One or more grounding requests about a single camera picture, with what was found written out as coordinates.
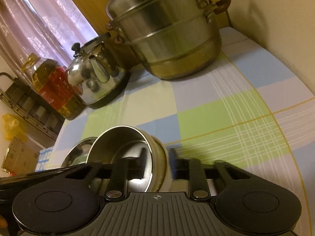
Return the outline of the person's left hand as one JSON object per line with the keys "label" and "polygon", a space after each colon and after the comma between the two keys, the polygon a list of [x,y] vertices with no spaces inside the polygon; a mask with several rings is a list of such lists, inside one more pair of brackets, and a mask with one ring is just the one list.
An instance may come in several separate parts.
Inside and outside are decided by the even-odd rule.
{"label": "person's left hand", "polygon": [[0,228],[1,229],[7,228],[7,221],[3,216],[0,216]]}

